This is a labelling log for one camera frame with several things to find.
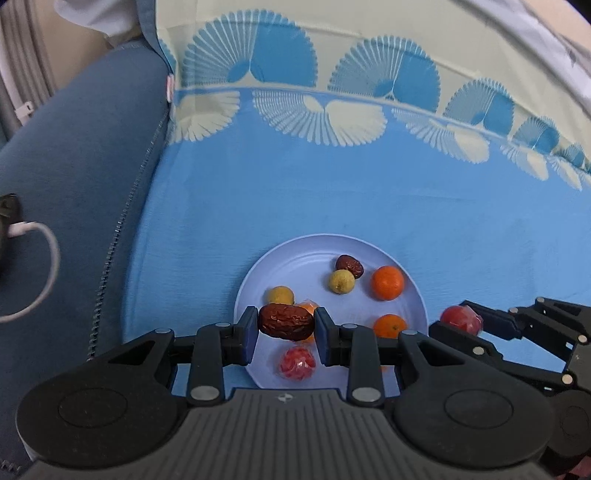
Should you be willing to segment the pink red candy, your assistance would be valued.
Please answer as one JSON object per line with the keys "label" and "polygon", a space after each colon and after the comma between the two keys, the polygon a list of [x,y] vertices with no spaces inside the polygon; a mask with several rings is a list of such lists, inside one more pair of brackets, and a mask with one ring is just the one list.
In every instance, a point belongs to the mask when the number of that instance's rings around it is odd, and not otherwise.
{"label": "pink red candy", "polygon": [[307,347],[292,347],[280,357],[277,371],[283,378],[293,381],[303,381],[311,378],[317,368],[317,362],[311,350]]}

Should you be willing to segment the small red candy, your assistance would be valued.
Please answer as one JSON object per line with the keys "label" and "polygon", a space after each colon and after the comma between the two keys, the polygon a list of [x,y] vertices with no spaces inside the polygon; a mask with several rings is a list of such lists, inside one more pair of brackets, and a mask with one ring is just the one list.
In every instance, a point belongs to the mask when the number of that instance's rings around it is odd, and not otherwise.
{"label": "small red candy", "polygon": [[475,336],[483,330],[482,317],[466,305],[448,307],[441,314],[440,321]]}

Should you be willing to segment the black smartphone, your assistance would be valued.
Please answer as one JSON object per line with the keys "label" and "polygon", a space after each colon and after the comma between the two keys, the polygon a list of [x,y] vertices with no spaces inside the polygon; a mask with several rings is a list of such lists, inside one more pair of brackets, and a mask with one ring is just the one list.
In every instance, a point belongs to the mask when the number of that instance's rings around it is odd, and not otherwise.
{"label": "black smartphone", "polygon": [[0,256],[3,256],[8,243],[9,227],[22,220],[22,206],[15,193],[0,197]]}

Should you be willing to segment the yellow longan fruit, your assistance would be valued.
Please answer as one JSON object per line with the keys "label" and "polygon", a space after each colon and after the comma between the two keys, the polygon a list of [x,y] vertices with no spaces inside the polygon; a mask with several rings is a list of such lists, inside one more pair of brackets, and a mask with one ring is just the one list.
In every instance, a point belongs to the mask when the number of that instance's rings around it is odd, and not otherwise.
{"label": "yellow longan fruit", "polygon": [[338,295],[346,295],[356,286],[356,278],[346,269],[335,270],[329,276],[329,289]]}
{"label": "yellow longan fruit", "polygon": [[267,304],[294,305],[294,292],[287,286],[276,286],[266,292]]}

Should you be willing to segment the dark red jujube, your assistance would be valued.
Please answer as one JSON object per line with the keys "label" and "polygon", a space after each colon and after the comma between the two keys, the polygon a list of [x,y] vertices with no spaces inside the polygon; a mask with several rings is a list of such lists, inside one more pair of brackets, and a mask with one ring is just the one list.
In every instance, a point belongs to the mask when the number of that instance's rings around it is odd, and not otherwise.
{"label": "dark red jujube", "polygon": [[365,272],[363,264],[358,259],[346,254],[339,256],[337,261],[335,261],[335,270],[349,271],[355,279],[361,278]]}
{"label": "dark red jujube", "polygon": [[308,310],[296,305],[269,304],[259,310],[259,331],[267,336],[304,341],[315,332],[315,319]]}

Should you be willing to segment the blue patterned bed sheet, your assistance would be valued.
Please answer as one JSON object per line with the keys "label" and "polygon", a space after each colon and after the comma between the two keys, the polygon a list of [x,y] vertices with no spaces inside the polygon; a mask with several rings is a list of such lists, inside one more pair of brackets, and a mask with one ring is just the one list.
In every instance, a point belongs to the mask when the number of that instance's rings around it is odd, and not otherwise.
{"label": "blue patterned bed sheet", "polygon": [[429,319],[590,300],[590,108],[469,1],[154,1],[169,124],[123,336],[228,321],[290,239],[393,256]]}

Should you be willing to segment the grey curtain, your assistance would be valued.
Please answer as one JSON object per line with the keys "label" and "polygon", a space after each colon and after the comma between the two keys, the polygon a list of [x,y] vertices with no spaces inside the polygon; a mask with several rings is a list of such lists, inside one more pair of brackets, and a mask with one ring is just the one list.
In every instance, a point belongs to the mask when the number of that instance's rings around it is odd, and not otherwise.
{"label": "grey curtain", "polygon": [[8,141],[57,87],[36,1],[1,2],[1,135]]}

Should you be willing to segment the large orange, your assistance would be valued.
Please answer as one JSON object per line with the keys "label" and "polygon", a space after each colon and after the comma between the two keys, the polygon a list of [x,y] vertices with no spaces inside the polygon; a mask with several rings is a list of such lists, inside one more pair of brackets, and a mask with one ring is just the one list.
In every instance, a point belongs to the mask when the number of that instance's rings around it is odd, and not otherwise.
{"label": "large orange", "polygon": [[[311,300],[304,300],[303,302],[297,303],[297,306],[304,308],[311,315],[314,315],[315,309],[318,308],[318,304]],[[301,340],[301,344],[311,344],[312,342],[314,342],[314,335],[312,334],[307,339]]]}

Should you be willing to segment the small tangerine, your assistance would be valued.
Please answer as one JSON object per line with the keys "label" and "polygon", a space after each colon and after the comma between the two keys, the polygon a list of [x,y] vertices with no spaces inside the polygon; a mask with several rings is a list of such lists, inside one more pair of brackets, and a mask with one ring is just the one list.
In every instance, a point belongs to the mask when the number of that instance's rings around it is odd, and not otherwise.
{"label": "small tangerine", "polygon": [[395,314],[381,316],[373,326],[375,335],[384,339],[397,339],[407,329],[408,324],[406,320]]}
{"label": "small tangerine", "polygon": [[398,267],[382,266],[370,278],[370,288],[372,288],[378,299],[383,301],[394,300],[404,292],[404,274]]}

